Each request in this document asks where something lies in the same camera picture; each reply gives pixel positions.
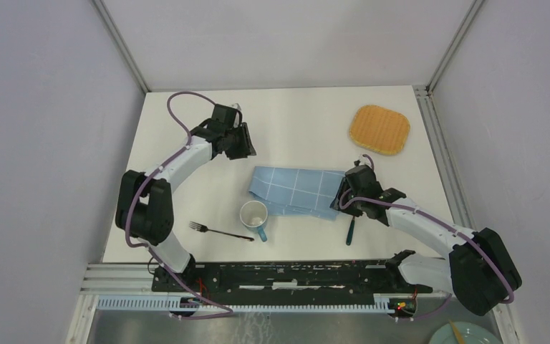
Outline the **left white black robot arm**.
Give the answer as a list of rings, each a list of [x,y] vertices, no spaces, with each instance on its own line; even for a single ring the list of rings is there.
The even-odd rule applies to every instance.
[[[121,179],[116,227],[130,247],[145,247],[169,268],[170,283],[182,292],[197,280],[195,259],[173,233],[173,193],[196,169],[225,154],[236,160],[255,155],[238,104],[216,104],[210,118],[188,131],[174,154],[146,171],[127,171]]]

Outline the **woven bamboo placemat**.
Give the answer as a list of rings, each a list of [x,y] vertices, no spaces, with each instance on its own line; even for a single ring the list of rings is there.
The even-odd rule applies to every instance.
[[[401,113],[379,105],[362,106],[349,127],[349,138],[359,147],[393,156],[405,147],[410,122]]]

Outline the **white blue mug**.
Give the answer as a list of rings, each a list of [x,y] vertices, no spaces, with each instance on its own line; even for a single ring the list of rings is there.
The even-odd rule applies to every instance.
[[[250,231],[258,234],[262,242],[267,242],[268,238],[265,232],[268,220],[268,209],[260,201],[248,201],[239,211],[241,223]]]

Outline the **blue checked cloth napkin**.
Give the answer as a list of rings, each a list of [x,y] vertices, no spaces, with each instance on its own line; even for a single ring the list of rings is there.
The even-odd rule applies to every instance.
[[[249,193],[273,216],[313,216],[334,221],[338,212],[330,205],[343,177],[343,171],[257,166]]]

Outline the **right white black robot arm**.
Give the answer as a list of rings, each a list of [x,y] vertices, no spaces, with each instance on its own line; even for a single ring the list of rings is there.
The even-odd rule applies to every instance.
[[[332,209],[377,220],[400,230],[438,253],[425,257],[406,250],[396,255],[385,284],[393,292],[424,285],[447,292],[474,315],[511,304],[522,279],[500,235],[489,228],[476,231],[446,221],[419,207],[405,193],[384,189],[373,169],[349,169],[339,186]]]

